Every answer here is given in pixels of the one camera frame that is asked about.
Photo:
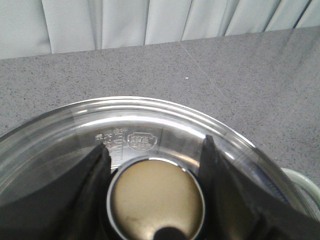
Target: gray countertop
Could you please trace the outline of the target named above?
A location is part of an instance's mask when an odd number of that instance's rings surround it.
[[[320,27],[0,60],[0,134],[108,96],[176,102],[320,186]]]

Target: white cord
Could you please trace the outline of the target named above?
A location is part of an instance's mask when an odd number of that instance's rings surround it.
[[[320,210],[320,188],[315,185],[309,178],[297,171],[287,168],[281,168],[282,171],[291,179],[292,182],[301,187],[314,201]]]

